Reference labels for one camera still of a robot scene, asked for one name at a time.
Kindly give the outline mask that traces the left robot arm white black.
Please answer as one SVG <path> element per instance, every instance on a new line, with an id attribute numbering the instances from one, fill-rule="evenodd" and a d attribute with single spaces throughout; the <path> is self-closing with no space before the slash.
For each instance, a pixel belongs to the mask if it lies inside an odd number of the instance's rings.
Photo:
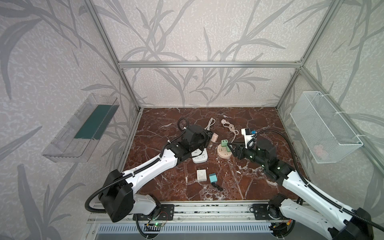
<path id="1" fill-rule="evenodd" d="M 124 172 L 110 172 L 103 186 L 85 201 L 85 209 L 90 213 L 106 213 L 113 223 L 128 215 L 156 218 L 161 213 L 161 203 L 151 195 L 140 195 L 138 191 L 161 173 L 193 158 L 194 151 L 203 151 L 213 135 L 212 131 L 198 125 L 184 128 L 181 135 L 168 141 L 150 160 Z"/>

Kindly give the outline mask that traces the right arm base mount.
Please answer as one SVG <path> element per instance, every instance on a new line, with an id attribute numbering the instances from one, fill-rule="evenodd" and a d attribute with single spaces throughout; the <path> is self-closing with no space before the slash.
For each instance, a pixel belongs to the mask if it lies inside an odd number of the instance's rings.
<path id="1" fill-rule="evenodd" d="M 271 207 L 269 204 L 253 204 L 249 211 L 254 215 L 255 220 L 288 222 L 291 219 L 283 216 L 279 208 Z"/>

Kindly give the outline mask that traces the pink round power strip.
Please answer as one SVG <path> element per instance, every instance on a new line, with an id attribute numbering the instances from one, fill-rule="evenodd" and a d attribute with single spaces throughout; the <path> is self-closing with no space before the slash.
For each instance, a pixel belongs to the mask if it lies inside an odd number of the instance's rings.
<path id="1" fill-rule="evenodd" d="M 222 159 L 229 159 L 233 155 L 232 152 L 227 152 L 226 147 L 221 145 L 217 146 L 217 154 Z"/>

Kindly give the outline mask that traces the pink plug adapter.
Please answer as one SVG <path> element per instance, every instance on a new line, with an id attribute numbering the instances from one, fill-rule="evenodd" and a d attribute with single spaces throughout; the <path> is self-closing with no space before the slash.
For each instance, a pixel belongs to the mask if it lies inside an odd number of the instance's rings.
<path id="1" fill-rule="evenodd" d="M 218 139 L 218 135 L 216 133 L 213 133 L 212 135 L 212 138 L 211 138 L 211 142 L 215 143 Z"/>

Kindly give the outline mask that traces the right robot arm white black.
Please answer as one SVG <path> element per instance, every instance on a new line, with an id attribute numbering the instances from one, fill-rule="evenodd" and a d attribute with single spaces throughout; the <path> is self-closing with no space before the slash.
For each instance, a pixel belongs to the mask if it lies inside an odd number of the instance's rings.
<path id="1" fill-rule="evenodd" d="M 309 182 L 294 165 L 279 160 L 276 147 L 267 139 L 257 140 L 258 133 L 245 130 L 245 142 L 228 143 L 234 157 L 259 164 L 267 177 L 298 196 L 293 201 L 282 194 L 269 201 L 271 218 L 285 217 L 312 229 L 328 240 L 372 240 L 373 229 L 384 228 L 372 221 L 362 208 L 353 209 Z"/>

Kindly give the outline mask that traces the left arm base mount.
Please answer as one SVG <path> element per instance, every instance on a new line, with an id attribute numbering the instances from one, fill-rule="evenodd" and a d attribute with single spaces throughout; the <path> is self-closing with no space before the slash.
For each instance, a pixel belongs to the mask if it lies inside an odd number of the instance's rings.
<path id="1" fill-rule="evenodd" d="M 160 220 L 160 221 L 171 221 L 174 218 L 175 205 L 173 204 L 162 204 L 156 207 L 149 215 L 142 215 L 139 220 Z"/>

